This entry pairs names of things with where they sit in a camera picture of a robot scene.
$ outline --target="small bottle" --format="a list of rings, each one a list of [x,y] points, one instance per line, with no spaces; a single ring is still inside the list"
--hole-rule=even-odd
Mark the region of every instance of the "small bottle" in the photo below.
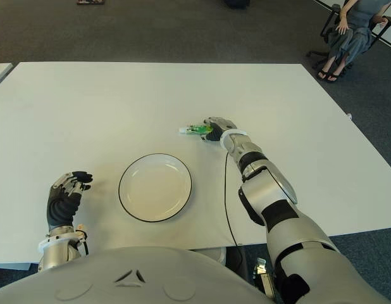
[[[179,128],[180,133],[206,135],[213,130],[209,125],[189,125]]]

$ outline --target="silver metal arm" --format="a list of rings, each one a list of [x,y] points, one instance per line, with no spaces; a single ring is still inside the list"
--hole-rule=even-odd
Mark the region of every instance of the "silver metal arm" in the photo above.
[[[86,254],[86,232],[83,226],[73,228],[73,216],[80,205],[82,193],[90,189],[91,174],[83,171],[63,174],[51,187],[47,204],[49,234],[39,246],[43,254],[38,271],[67,263],[80,257],[78,246],[84,244]]]
[[[253,221],[266,226],[275,286],[284,302],[389,303],[363,280],[322,229],[297,209],[292,186],[261,149],[244,131],[223,121],[211,117],[206,123],[224,126],[219,131],[221,145],[242,174],[241,202]]]

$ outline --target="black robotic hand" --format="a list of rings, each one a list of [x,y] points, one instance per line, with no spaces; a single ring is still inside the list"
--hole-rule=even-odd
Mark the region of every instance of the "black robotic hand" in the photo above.
[[[208,141],[219,141],[222,133],[226,130],[236,129],[236,125],[233,122],[221,117],[209,117],[204,120],[204,123],[213,128],[213,131],[206,136]]]
[[[46,210],[49,231],[59,226],[72,226],[82,193],[90,189],[86,183],[92,180],[91,174],[75,171],[62,175],[52,185]]]

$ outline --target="floor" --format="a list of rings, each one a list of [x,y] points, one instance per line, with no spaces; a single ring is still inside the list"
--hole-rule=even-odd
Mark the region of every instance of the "floor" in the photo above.
[[[304,55],[326,50],[327,16],[313,0],[251,0],[245,10],[222,0],[0,0],[0,62],[300,63],[314,75]],[[321,85],[391,166],[391,48],[378,42],[346,77]],[[333,240],[391,300],[391,229]],[[246,252],[250,267],[266,255],[263,245]],[[0,270],[0,286],[22,275]]]

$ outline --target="woman's hand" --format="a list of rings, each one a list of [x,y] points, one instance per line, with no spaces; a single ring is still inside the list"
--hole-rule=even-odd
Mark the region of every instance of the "woman's hand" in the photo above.
[[[347,24],[347,19],[346,17],[342,17],[342,19],[340,19],[340,23],[337,26],[336,30],[339,32],[340,35],[344,35],[348,29],[349,29],[349,25]]]
[[[381,19],[381,22],[380,22],[380,27],[383,28],[384,26],[387,25],[387,23],[388,23],[388,19],[386,19],[386,18],[383,17],[383,18]]]

